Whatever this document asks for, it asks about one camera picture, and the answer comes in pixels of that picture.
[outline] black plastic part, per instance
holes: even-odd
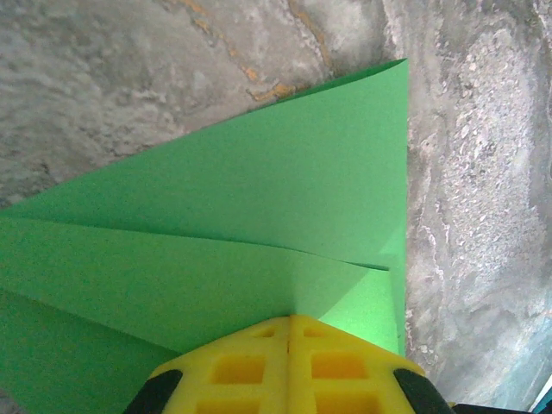
[[[455,414],[424,376],[404,368],[396,369],[393,374],[416,414]]]
[[[148,379],[123,414],[161,414],[181,378],[182,372],[172,369]]]
[[[456,414],[525,414],[528,411],[504,410],[479,405],[458,404],[452,407]]]

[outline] stone floor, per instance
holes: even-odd
[[[408,57],[408,354],[451,400],[527,408],[552,370],[551,41],[549,0],[3,0],[0,207]]]

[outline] granite texture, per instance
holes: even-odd
[[[408,57],[408,355],[450,400],[526,409],[552,371],[551,41],[549,0],[3,0],[0,208]]]

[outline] yellow plastic part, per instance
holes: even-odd
[[[414,414],[398,355],[311,317],[270,319],[158,367],[183,377],[163,414]]]

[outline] green foam sheet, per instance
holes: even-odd
[[[157,365],[293,313],[403,353],[406,80],[340,78],[0,211],[0,388],[122,411]]]

